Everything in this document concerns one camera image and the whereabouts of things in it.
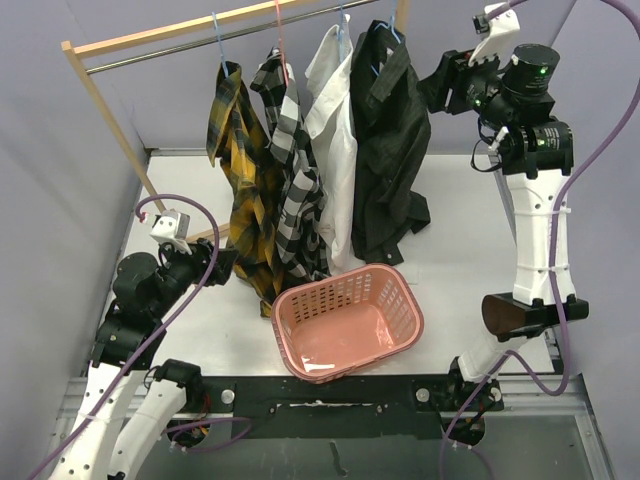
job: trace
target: clothes rack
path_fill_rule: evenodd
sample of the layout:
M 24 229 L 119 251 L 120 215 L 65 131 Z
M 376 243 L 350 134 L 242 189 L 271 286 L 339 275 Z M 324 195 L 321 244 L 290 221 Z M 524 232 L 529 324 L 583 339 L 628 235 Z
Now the clothes rack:
M 369 3 L 373 3 L 379 0 L 357 0 L 354 2 L 346 3 L 343 5 L 344 9 L 355 8 L 361 5 L 366 5 Z M 318 0 L 280 0 L 280 9 L 289 9 L 294 7 L 300 7 L 306 4 L 316 3 Z M 406 27 L 407 18 L 409 15 L 409 5 L 411 0 L 398 0 L 397 10 L 396 10 L 396 26 L 399 30 L 404 31 Z M 340 10 L 340 5 L 336 5 L 334 7 L 328 7 L 324 9 L 319 9 L 315 11 L 311 11 L 308 13 L 303 13 L 300 15 L 296 15 L 289 18 L 282 19 L 283 24 L 294 23 L 297 21 L 305 20 L 308 18 L 312 18 L 318 15 L 323 15 L 325 13 L 336 12 Z M 257 18 L 263 15 L 275 14 L 276 12 L 276 3 L 275 1 L 267 1 L 258 3 L 255 5 L 250 5 L 247 7 L 236 8 L 234 10 L 229 10 L 227 12 L 221 12 L 217 14 L 218 25 L 228 25 L 235 22 L 250 20 L 253 18 Z M 263 30 L 267 30 L 269 28 L 274 28 L 277 25 L 277 22 L 264 23 L 262 25 L 257 25 L 255 27 L 246 28 L 243 30 L 238 30 L 236 32 L 230 32 L 226 35 L 223 35 L 221 39 L 227 40 L 230 38 L 237 38 L 244 35 L 249 35 L 251 33 L 260 32 Z M 173 25 L 167 25 L 165 27 L 154 28 L 151 30 L 145 30 L 138 33 L 133 33 L 130 35 L 125 35 L 122 37 L 116 37 L 109 40 L 102 40 L 100 42 L 89 43 L 86 45 L 81 45 L 78 47 L 74 47 L 71 45 L 70 41 L 62 42 L 62 51 L 64 52 L 67 60 L 73 67 L 73 70 L 78 75 L 78 78 L 84 85 L 85 89 L 89 93 L 89 96 L 98 107 L 100 114 L 104 118 L 107 126 L 111 130 L 111 133 L 115 137 L 116 141 L 120 145 L 120 148 L 124 152 L 127 160 L 131 163 L 133 169 L 135 170 L 138 178 L 142 182 L 142 185 L 146 188 L 147 192 L 150 195 L 157 195 L 157 191 L 149 177 L 147 176 L 145 166 L 140 162 L 135 150 L 127 140 L 124 132 L 120 128 L 118 121 L 115 116 L 109 109 L 106 101 L 102 97 L 100 90 L 98 89 L 95 82 L 91 79 L 92 74 L 104 72 L 107 70 L 111 70 L 113 68 L 122 67 L 125 65 L 131 65 L 133 63 L 142 62 L 145 60 L 150 60 L 152 58 L 158 58 L 165 55 L 171 55 L 173 53 L 182 52 L 185 50 L 190 50 L 193 48 L 198 48 L 200 46 L 209 45 L 211 43 L 215 43 L 218 41 L 217 37 L 206 38 L 203 40 L 198 40 L 195 42 L 178 45 L 171 48 L 166 48 L 163 50 L 158 50 L 155 52 L 139 55 L 137 57 L 131 57 L 124 60 L 120 60 L 117 62 L 109 63 L 106 65 L 94 67 L 87 69 L 84 66 L 83 60 L 87 58 L 96 57 L 99 55 L 103 55 L 106 53 L 118 52 L 121 50 L 126 50 L 132 47 L 138 47 L 141 45 L 150 44 L 153 42 L 157 42 L 160 40 L 166 40 L 169 38 L 179 37 L 181 35 L 186 35 L 188 33 L 197 32 L 200 30 L 212 29 L 213 28 L 213 17 L 208 15 L 206 17 L 196 18 L 194 20 L 188 20 L 186 22 L 180 22 Z M 166 210 L 163 202 L 161 200 L 155 201 L 156 207 L 163 212 Z M 228 232 L 228 224 L 221 225 L 221 232 Z M 203 234 L 199 234 L 199 236 L 208 236 L 210 232 L 203 232 Z

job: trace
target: hanging clothes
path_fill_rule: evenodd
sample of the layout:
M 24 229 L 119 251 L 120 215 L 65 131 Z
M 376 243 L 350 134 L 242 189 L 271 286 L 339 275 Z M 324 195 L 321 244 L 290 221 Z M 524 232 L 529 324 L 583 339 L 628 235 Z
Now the hanging clothes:
M 345 15 L 342 31 L 339 25 L 329 29 L 305 73 L 313 95 L 306 124 L 327 196 L 319 231 L 331 275 L 344 273 L 349 261 L 358 150 L 349 94 L 353 44 L 348 22 Z
M 282 165 L 285 177 L 276 246 L 285 270 L 305 283 L 328 274 L 326 247 L 318 234 L 325 198 L 289 64 L 287 73 L 288 86 L 280 50 L 274 48 L 250 88 L 264 102 L 271 133 L 269 149 Z
M 284 183 L 282 165 L 267 149 L 269 139 L 249 101 L 240 65 L 226 62 L 218 72 L 207 129 L 207 154 L 216 157 L 233 189 L 229 246 L 239 254 L 234 271 L 262 299 L 262 316 L 283 289 L 284 268 L 276 252 L 277 200 Z
M 398 242 L 431 221 L 427 200 L 411 191 L 431 137 L 425 97 L 405 37 L 375 20 L 360 35 L 351 71 L 358 156 L 351 239 L 367 263 L 403 261 Z

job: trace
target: laundry basket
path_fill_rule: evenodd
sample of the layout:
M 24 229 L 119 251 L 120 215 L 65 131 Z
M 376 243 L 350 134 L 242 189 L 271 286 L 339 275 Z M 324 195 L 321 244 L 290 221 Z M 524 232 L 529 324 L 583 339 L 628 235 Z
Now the laundry basket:
M 286 367 L 313 383 L 406 350 L 424 328 L 402 275 L 378 264 L 287 290 L 271 321 Z

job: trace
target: yellow and black plaid shirt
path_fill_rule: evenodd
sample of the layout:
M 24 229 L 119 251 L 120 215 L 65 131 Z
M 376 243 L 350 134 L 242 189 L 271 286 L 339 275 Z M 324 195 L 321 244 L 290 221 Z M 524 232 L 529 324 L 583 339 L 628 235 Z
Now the yellow and black plaid shirt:
M 269 139 L 256 117 L 242 82 L 240 65 L 227 62 L 229 76 L 218 72 L 209 114 L 207 154 L 220 164 L 233 188 L 229 246 L 238 253 L 234 270 L 262 299 L 260 311 L 283 288 L 284 268 L 276 250 L 278 205 L 284 183 L 282 166 L 269 152 Z

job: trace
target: table surface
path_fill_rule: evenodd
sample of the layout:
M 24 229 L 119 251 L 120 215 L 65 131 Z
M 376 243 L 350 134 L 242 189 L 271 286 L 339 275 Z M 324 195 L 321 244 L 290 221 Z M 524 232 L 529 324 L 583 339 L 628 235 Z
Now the table surface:
M 158 192 L 190 197 L 227 223 L 232 193 L 222 169 L 206 156 L 152 156 L 149 177 Z M 480 313 L 486 294 L 510 291 L 516 250 L 493 175 L 469 167 L 468 156 L 427 155 L 414 191 L 429 202 L 432 224 L 400 243 L 405 276 L 422 309 L 424 334 L 410 350 L 384 360 L 363 374 L 443 374 L 484 328 Z M 142 190 L 140 198 L 147 196 Z M 189 234 L 207 230 L 207 220 L 179 202 L 167 208 L 191 216 Z M 145 211 L 156 213 L 149 204 Z M 134 221 L 124 254 L 157 253 L 149 227 Z M 353 258 L 353 267 L 362 263 Z M 544 338 L 521 353 L 538 373 L 553 367 Z M 284 367 L 271 322 L 259 315 L 252 287 L 232 275 L 223 287 L 204 289 L 168 330 L 154 363 L 174 358 L 199 365 L 203 375 L 290 375 Z M 520 373 L 510 359 L 503 373 Z

